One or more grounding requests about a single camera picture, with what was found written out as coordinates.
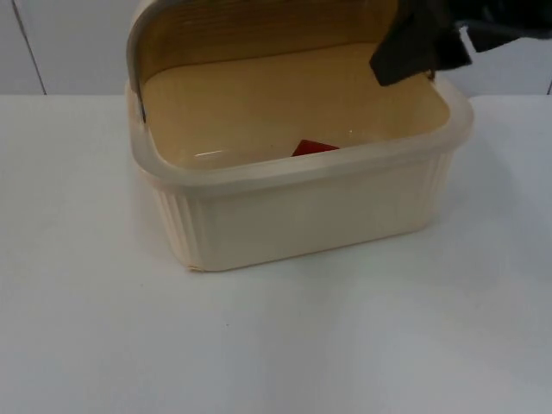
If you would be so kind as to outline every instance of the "container rim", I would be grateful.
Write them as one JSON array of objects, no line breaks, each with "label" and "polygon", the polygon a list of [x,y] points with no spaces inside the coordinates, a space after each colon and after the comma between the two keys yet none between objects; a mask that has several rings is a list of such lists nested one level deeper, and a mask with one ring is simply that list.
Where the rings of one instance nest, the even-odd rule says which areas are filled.
[{"label": "container rim", "polygon": [[175,191],[188,191],[201,196],[292,185],[407,164],[453,151],[472,132],[474,111],[467,98],[441,77],[432,85],[447,104],[450,115],[444,125],[428,134],[215,170],[184,169],[164,161],[157,153],[147,124],[140,117],[138,97],[127,85],[132,152],[135,162],[152,185],[170,186]]}]

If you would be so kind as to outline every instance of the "plastic container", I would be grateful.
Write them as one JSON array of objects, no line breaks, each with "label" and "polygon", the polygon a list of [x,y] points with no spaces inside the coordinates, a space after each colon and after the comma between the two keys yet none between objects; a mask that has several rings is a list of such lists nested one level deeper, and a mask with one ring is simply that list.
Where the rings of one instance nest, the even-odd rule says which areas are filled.
[{"label": "plastic container", "polygon": [[[377,85],[390,2],[203,3],[145,2],[129,38],[133,155],[182,263],[221,271],[430,222],[473,112],[445,81]],[[292,158],[302,139],[340,149]]]}]

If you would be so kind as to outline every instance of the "red card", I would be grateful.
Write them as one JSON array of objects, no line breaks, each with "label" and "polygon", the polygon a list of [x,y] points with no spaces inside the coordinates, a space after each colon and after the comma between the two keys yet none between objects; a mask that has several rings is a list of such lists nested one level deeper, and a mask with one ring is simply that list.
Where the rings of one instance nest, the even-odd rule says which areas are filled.
[{"label": "red card", "polygon": [[293,153],[293,157],[300,157],[301,155],[326,153],[328,151],[335,151],[338,147],[333,147],[327,144],[321,144],[320,142],[302,140],[299,146]]}]

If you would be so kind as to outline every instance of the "white tabletop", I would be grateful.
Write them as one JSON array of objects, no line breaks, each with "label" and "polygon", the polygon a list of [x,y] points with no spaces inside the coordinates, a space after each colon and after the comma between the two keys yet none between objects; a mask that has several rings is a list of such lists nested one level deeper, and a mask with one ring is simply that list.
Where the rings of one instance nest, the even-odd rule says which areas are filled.
[{"label": "white tabletop", "polygon": [[0,97],[0,412],[550,412],[552,100],[474,106],[425,231],[189,274],[122,97]]}]

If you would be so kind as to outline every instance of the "container lid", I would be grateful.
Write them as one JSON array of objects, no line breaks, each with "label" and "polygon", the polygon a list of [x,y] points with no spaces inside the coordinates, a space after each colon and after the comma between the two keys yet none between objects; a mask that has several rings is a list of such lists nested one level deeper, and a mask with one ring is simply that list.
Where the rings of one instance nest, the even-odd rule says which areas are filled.
[{"label": "container lid", "polygon": [[145,119],[141,88],[159,72],[379,43],[396,11],[397,0],[146,0],[129,35],[130,85]]}]

